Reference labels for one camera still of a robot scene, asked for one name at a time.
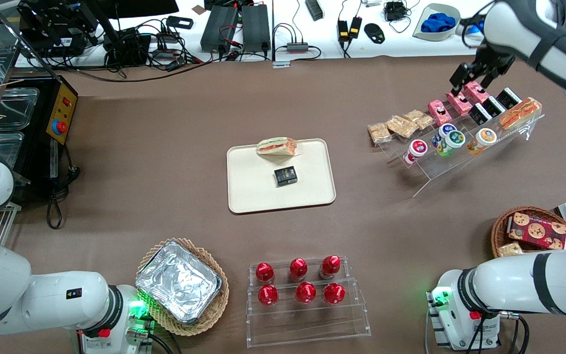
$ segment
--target table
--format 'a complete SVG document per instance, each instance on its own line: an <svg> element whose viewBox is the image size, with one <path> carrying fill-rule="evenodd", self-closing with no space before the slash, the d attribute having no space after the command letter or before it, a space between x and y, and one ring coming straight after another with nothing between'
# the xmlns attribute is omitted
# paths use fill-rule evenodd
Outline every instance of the table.
<svg viewBox="0 0 566 354"><path fill-rule="evenodd" d="M371 145L366 124L442 98L463 60L322 60L285 70L265 62L225 62L135 84L65 74L81 94L68 144L82 169L61 204L65 226L47 228L44 206L24 208L8 246L27 257L34 273L89 270L110 284L134 284L150 247L167 237L193 240L222 266L231 294L210 331L179 338L185 354L420 354L425 291L440 275L488 260L490 226L508 208L566 202L566 99L520 62L490 90L508 86L541 100L546 117L529 141L515 139L502 153L481 157L415 199L416 180L404 168L389 166ZM126 73L132 79L159 74L143 68ZM414 77L438 79L423 85ZM347 95L340 99L342 87ZM226 151L275 135L327 142L336 200L233 215L227 208ZM276 237L281 231L285 238ZM333 253L353 264L372 336L247 350L248 266ZM526 318L529 353L566 353L566 316ZM503 345L486 353L507 353L511 331L503 323ZM28 351L71 354L72 348L63 329L0 336L0 353ZM434 345L431 352L451 353Z"/></svg>
<svg viewBox="0 0 566 354"><path fill-rule="evenodd" d="M273 0L263 0L263 3L268 6L270 13L269 22L270 29L280 22L292 23L292 17L296 12L298 6L300 9L296 16L295 22L298 25L298 29L305 35L305 41L308 44L315 47L319 47L322 50L321 59L334 59L342 58L343 52L337 42L336 33L336 23L339 11L341 9L341 2L330 0L329 2L323 1L325 17L321 20L314 22L307 10L307 6L304 1L294 2L294 1L281 1L278 0L274 2L274 24L272 22L272 2ZM387 22L383 18L382 6L364 7L360 8L359 16L363 18L362 20L362 32L363 28L367 23L373 22L378 24L384 34L386 35L386 42L381 45L377 45L371 42L370 38L366 36L365 33L361 33L357 40L353 40L348 53L353 58L372 58L375 56L391 56L391 57L418 57L418 56L460 56L474 54L475 50L468 49L462 43L460 36L453 34L447 40L442 42L429 42L419 38L412 37L416 23L420 18L425 6L429 3L437 2L450 4L461 11L463 18L469 18L476 13L483 5L487 3L486 0L473 0L473 1L461 1L456 3L453 0L421 0L419 4L413 6L411 21L412 24L403 33L396 33L391 29ZM206 22L209 18L210 11L198 15L192 8L196 5L201 5L202 0L180 0L178 13L173 15L193 18L194 26L191 29L181 29L180 35L185 38L186 47L194 56L198 57L200 60L207 61L211 58L211 54L208 52L202 52L200 48L200 38L202 37L202 32L206 26ZM347 0L344 3L344 10L342 11L342 19L347 20L350 24L350 20L353 18L353 14L357 11L359 2L355 0ZM163 16L149 16L141 18L124 18L120 20L121 28L128 29L130 27L135 27L142 24L148 20L161 20L166 18L167 15ZM111 20L111 24L117 30L119 24L117 20ZM151 22L153 26L159 27L159 22ZM393 24L396 29L402 29L405 27L406 22L399 22ZM142 33L158 33L157 30L150 27L143 27L140 30ZM103 32L101 27L97 30L97 34L100 35ZM238 42L243 42L242 32L236 32L234 40ZM290 41L289 33L284 30L279 30L276 33L276 38L274 40L276 47L285 45ZM169 45L170 48L179 48L179 45ZM156 49L156 43L153 41L150 47L150 51ZM81 56L71 59L73 66L99 66L103 65L104 55L106 50L103 49L101 45L87 49ZM315 56L315 51L308 54L288 54L285 50L281 49L277 52L277 60L292 60L298 58L310 58ZM268 58L272 58L272 52L268 53ZM244 56L242 61L261 61L263 58L257 56ZM61 62L62 59L49 60L52 65L56 65ZM36 60L31 60L33 65L38 65ZM31 67L28 59L25 57L20 57L16 63L17 67Z"/></svg>

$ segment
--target wicker basket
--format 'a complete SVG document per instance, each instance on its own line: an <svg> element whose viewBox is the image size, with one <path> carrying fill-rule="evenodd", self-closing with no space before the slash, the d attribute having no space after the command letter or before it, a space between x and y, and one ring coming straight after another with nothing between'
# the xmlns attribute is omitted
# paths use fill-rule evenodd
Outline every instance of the wicker basket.
<svg viewBox="0 0 566 354"><path fill-rule="evenodd" d="M204 310L202 316L198 318L198 322L194 325L186 325L176 321L176 318L169 312L167 309L155 301L150 300L147 295L140 294L141 298L144 299L146 302L146 306L148 307L148 311L150 311L151 316L163 326L167 331L172 332L173 334L178 334L179 336L195 336L196 334L200 334L207 329L213 327L215 322L218 322L224 309L226 309L226 305L228 304L228 280L226 279L226 275L218 262L213 259L210 253L208 253L204 248L197 248L191 243L188 239L167 239L160 244L154 246L150 252L148 252L143 260L141 261L141 265L139 266L139 270L137 271L137 275L143 269L143 267L148 264L148 261L152 256L159 251L161 247L163 247L167 242L174 240L180 244L180 246L185 247L189 252L193 253L198 259L202 260L207 266L211 267L213 271L215 271L221 278L222 278L222 289L220 289L220 293L215 296L213 301L207 306Z"/></svg>
<svg viewBox="0 0 566 354"><path fill-rule="evenodd" d="M490 245L492 246L492 253L495 258L501 257L501 253L499 253L497 247L516 241L506 235L506 231L508 230L508 218L516 212L566 225L566 221L558 215L537 206L517 206L516 208L506 210L505 213L499 215L497 220L495 220L495 223L492 225L492 231L490 231ZM527 242L521 242L521 249L524 251L542 251L546 248Z"/></svg>

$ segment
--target yogurt cup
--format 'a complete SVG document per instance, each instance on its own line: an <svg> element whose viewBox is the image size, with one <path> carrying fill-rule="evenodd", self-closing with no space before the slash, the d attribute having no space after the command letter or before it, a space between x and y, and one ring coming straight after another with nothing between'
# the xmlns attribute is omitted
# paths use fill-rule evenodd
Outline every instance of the yogurt cup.
<svg viewBox="0 0 566 354"><path fill-rule="evenodd" d="M445 136L445 139L438 145L436 150L438 150L438 155L442 157L447 157L453 154L456 148L464 145L466 137L460 130L452 130Z"/></svg>
<svg viewBox="0 0 566 354"><path fill-rule="evenodd" d="M470 154L479 155L485 148L494 145L497 142L497 134L489 128L482 128L476 134L476 137L467 144L467 150Z"/></svg>
<svg viewBox="0 0 566 354"><path fill-rule="evenodd" d="M431 145L434 145L434 148L438 147L438 144L442 143L447 133L451 132L452 130L458 130L455 125L451 123L445 123L438 128L438 132L431 138Z"/></svg>
<svg viewBox="0 0 566 354"><path fill-rule="evenodd" d="M406 164L413 164L416 160L427 153L427 144L419 139L412 141L407 148L405 154L403 154L403 161Z"/></svg>

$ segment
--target yellow control panel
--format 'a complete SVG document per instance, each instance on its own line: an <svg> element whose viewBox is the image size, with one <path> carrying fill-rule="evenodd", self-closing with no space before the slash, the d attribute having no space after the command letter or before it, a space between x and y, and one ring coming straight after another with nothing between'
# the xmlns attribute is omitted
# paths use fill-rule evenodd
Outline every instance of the yellow control panel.
<svg viewBox="0 0 566 354"><path fill-rule="evenodd" d="M52 110L52 116L49 118L47 125L47 134L51 135L58 143L62 145L67 141L67 134L69 133L69 125L71 118L76 109L78 98L66 86L61 84Z"/></svg>

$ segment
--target brown tablecloth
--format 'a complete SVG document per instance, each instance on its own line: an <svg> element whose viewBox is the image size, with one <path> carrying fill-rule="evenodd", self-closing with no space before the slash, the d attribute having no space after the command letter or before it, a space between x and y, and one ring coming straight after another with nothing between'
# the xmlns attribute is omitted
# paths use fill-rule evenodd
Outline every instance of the brown tablecloth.
<svg viewBox="0 0 566 354"><path fill-rule="evenodd" d="M205 247L231 295L213 329L180 341L185 354L422 353L425 291L440 275L488 260L490 226L506 209L566 201L566 97L523 63L490 92L511 87L543 103L546 117L530 141L515 139L415 199L420 180L372 147L366 124L442 99L463 60L470 58L321 60L277 70L269 62L217 63L135 84L67 74L81 94L69 147L83 172L62 204L65 227L50 230L44 206L26 208L8 246L34 273L92 270L110 284L134 284L142 256L167 237ZM159 74L127 72L129 79ZM333 204L228 210L226 151L273 136L327 142ZM334 253L353 264L372 337L247 350L249 264ZM526 317L528 352L566 352L566 316ZM507 352L511 330L504 323L503 346L487 352ZM72 347L62 329L0 337L0 353L28 352L71 354Z"/></svg>

